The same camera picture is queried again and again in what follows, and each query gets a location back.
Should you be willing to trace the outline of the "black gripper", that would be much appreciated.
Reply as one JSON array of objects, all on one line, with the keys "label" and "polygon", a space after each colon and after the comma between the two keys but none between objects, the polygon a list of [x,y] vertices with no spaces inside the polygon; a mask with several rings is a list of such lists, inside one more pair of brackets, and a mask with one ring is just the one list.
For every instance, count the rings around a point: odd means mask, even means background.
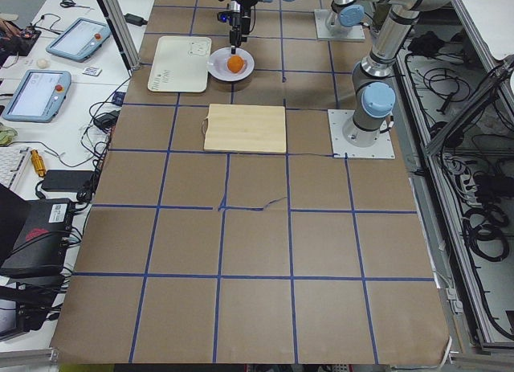
[{"label": "black gripper", "polygon": [[250,34],[251,9],[241,6],[238,2],[230,2],[228,11],[230,53],[235,54],[237,47],[246,42],[247,36]]}]

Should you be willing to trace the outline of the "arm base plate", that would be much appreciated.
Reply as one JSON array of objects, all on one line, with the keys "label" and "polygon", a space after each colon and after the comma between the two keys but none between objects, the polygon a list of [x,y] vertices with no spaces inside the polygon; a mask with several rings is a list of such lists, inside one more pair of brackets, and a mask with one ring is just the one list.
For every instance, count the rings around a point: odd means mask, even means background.
[{"label": "arm base plate", "polygon": [[353,123],[353,110],[329,109],[328,126],[332,155],[336,158],[395,159],[388,124],[379,130],[363,131]]},{"label": "arm base plate", "polygon": [[314,22],[318,40],[359,43],[365,41],[365,32],[361,24],[352,27],[342,26],[332,10],[314,10]]}]

